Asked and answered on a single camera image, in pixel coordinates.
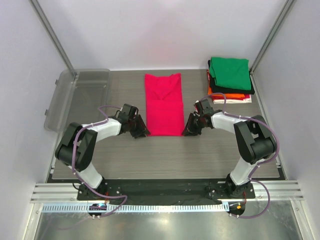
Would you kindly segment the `crimson red t-shirt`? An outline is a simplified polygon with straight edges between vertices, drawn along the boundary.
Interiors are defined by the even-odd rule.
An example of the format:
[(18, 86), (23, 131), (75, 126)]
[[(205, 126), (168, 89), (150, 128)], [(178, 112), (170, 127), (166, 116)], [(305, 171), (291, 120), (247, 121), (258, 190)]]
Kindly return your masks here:
[(185, 128), (181, 74), (146, 74), (144, 88), (149, 135), (180, 137)]

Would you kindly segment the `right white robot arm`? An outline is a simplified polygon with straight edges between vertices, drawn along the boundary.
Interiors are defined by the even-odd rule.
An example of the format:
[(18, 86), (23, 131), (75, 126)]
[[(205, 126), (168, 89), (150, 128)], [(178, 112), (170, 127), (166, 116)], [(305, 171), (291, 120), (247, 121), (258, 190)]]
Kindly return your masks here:
[(188, 117), (182, 136), (198, 136), (202, 129), (220, 129), (235, 135), (240, 159), (227, 175), (224, 192), (229, 198), (243, 195), (252, 175), (271, 155), (278, 153), (274, 133), (261, 115), (246, 117), (214, 110), (208, 99), (197, 101)]

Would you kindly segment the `clear plastic bin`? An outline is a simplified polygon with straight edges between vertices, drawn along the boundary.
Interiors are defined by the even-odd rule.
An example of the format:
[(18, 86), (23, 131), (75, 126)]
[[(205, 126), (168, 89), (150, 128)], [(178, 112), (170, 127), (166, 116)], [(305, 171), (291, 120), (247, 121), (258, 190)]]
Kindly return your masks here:
[(64, 132), (70, 123), (89, 124), (105, 119), (98, 110), (109, 101), (111, 88), (109, 69), (77, 69), (61, 72), (55, 91), (45, 112), (44, 128), (56, 133)]

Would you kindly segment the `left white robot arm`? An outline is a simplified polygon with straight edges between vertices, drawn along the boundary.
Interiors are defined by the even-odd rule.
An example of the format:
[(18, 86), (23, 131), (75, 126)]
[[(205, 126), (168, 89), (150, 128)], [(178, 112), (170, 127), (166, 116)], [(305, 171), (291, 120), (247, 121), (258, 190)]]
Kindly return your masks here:
[(88, 189), (89, 194), (97, 200), (107, 197), (107, 185), (105, 178), (92, 163), (96, 143), (127, 132), (135, 139), (150, 134), (137, 107), (124, 104), (111, 116), (103, 111), (104, 107), (98, 108), (105, 117), (102, 121), (88, 124), (70, 123), (54, 154), (57, 160), (71, 169), (81, 186)]

